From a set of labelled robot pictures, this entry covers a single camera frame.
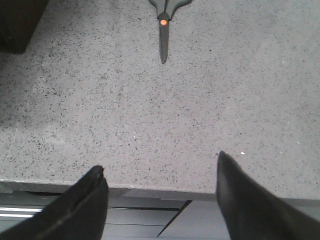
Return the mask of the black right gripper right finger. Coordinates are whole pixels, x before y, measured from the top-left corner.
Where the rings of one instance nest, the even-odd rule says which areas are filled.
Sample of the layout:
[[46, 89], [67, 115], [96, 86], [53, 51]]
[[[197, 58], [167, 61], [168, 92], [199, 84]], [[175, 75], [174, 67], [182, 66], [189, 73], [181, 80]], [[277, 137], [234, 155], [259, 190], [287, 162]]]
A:
[[232, 240], [318, 240], [320, 222], [276, 197], [221, 151], [216, 199]]

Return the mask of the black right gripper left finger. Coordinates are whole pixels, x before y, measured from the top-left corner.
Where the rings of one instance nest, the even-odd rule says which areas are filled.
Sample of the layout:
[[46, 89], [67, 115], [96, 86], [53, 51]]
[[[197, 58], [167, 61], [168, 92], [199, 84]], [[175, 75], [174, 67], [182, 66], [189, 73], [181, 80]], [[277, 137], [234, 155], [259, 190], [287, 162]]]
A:
[[2, 240], [100, 240], [109, 188], [100, 165], [41, 212], [1, 232]]

